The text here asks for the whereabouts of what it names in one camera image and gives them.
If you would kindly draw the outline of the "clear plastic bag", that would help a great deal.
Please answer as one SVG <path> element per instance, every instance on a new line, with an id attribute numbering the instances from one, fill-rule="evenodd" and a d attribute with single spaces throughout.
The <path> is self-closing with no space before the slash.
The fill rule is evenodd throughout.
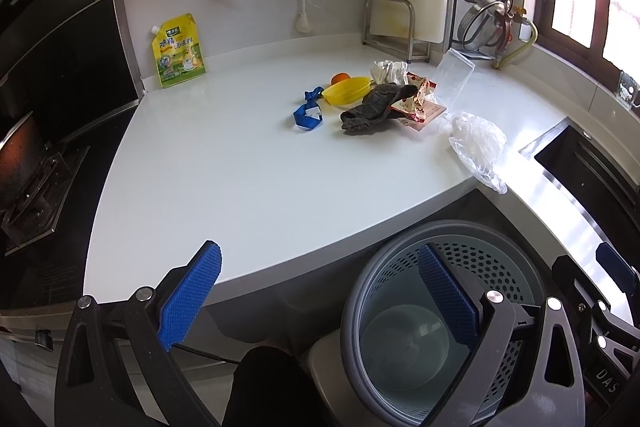
<path id="1" fill-rule="evenodd" d="M 462 112 L 450 121 L 449 144 L 478 182 L 496 193 L 506 194 L 508 188 L 496 173 L 508 138 L 493 122 Z"/>

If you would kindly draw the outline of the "clear plastic cup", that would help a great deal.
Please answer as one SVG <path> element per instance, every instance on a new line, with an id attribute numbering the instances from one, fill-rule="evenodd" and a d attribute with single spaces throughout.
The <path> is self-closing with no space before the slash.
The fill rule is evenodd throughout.
<path id="1" fill-rule="evenodd" d="M 459 98 L 475 69 L 475 64 L 455 49 L 449 49 L 440 60 L 432 80 L 436 83 L 436 103 L 450 109 Z"/>

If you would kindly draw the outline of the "red white snack wrapper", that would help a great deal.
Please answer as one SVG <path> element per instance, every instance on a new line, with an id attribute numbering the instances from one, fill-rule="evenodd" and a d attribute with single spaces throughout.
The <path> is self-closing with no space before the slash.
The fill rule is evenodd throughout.
<path id="1" fill-rule="evenodd" d="M 446 112 L 446 107 L 436 100 L 436 82 L 413 72 L 408 72 L 407 80 L 409 86 L 416 88 L 416 94 L 395 102 L 392 109 L 399 114 L 401 124 L 421 131 L 442 116 Z"/>

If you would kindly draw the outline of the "steel pot lid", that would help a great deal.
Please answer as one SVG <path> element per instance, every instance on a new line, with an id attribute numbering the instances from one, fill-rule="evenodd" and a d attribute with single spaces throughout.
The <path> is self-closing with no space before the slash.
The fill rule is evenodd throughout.
<path id="1" fill-rule="evenodd" d="M 466 52 L 494 48 L 504 51 L 510 41 L 512 16 L 506 2 L 480 0 L 473 4 L 458 26 L 456 43 Z"/>

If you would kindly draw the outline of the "yellow seasoning pouch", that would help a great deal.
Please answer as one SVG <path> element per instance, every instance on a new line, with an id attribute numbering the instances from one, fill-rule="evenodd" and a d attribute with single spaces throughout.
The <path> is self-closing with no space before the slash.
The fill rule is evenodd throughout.
<path id="1" fill-rule="evenodd" d="M 160 87 L 186 82 L 206 73 L 198 25 L 191 13 L 152 27 L 152 53 Z"/>

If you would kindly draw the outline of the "black kitchen sink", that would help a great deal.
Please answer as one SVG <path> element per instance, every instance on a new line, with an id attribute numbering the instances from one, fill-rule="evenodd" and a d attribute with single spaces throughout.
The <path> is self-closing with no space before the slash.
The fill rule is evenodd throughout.
<path id="1" fill-rule="evenodd" d="M 520 153 L 570 194 L 605 242 L 627 262 L 639 264 L 639 184 L 591 134 L 565 118 Z"/>

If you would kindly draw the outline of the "clear suction holder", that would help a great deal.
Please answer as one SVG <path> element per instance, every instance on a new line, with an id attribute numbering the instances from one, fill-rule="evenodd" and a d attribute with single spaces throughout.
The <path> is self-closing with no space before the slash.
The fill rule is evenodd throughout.
<path id="1" fill-rule="evenodd" d="M 616 88 L 616 98 L 626 107 L 626 109 L 633 109 L 639 107 L 639 83 L 637 80 L 631 77 L 623 70 L 618 77 L 618 83 Z"/>

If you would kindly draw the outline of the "black range hood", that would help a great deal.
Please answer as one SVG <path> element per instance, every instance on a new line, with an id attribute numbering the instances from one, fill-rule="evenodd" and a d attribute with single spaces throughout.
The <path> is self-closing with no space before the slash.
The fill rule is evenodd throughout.
<path id="1" fill-rule="evenodd" d="M 1 0 L 1 130 L 63 140 L 144 95 L 124 0 Z"/>

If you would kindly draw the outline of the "black gas stove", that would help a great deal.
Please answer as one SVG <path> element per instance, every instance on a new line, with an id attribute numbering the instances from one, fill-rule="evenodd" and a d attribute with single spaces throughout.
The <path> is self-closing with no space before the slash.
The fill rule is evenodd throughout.
<path id="1" fill-rule="evenodd" d="M 52 143 L 33 113 L 1 140 L 1 254 L 8 257 L 55 232 L 89 152 Z"/>

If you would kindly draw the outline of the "steel cutting board rack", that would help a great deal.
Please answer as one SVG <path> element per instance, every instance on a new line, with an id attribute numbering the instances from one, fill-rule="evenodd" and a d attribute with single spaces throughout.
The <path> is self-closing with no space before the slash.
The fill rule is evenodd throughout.
<path id="1" fill-rule="evenodd" d="M 400 5 L 407 15 L 404 22 L 393 16 L 386 20 L 378 32 L 371 29 L 373 8 L 377 3 Z M 407 64 L 428 63 L 432 57 L 432 44 L 416 38 L 416 10 L 409 0 L 364 0 L 361 43 L 399 58 Z"/>

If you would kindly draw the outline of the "grey perforated trash bin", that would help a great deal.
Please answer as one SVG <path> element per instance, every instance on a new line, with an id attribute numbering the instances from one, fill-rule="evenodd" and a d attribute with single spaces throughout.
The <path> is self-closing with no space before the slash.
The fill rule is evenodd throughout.
<path id="1" fill-rule="evenodd" d="M 452 318 L 422 280 L 426 247 L 451 273 L 469 272 L 485 291 L 500 291 L 511 303 L 538 305 L 544 297 L 526 249 L 485 225 L 433 221 L 387 242 L 346 301 L 341 355 L 358 401 L 391 426 L 420 425 L 472 351 L 454 338 Z"/>

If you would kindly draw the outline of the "orange peel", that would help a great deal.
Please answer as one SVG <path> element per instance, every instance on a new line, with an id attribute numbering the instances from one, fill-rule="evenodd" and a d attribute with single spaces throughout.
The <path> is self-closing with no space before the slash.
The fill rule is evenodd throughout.
<path id="1" fill-rule="evenodd" d="M 338 74 L 334 75 L 331 79 L 331 84 L 337 84 L 341 81 L 347 80 L 349 79 L 350 76 L 347 74 L 347 72 L 339 72 Z"/>

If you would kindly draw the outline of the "printed paper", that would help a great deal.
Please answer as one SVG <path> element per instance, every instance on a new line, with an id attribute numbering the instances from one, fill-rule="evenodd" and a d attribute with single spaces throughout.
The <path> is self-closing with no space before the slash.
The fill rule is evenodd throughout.
<path id="1" fill-rule="evenodd" d="M 374 84 L 397 84 L 405 86 L 408 80 L 408 64 L 401 61 L 377 61 L 371 69 L 371 78 Z"/>

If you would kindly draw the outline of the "dark grey rag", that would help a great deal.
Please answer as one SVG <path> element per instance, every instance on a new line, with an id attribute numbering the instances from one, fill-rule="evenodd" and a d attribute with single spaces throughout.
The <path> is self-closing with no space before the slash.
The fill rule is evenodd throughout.
<path id="1" fill-rule="evenodd" d="M 359 105 L 341 113 L 342 130 L 351 134 L 363 133 L 386 120 L 401 118 L 402 113 L 394 109 L 393 105 L 406 98 L 413 98 L 417 93 L 418 88 L 412 84 L 379 84 Z"/>

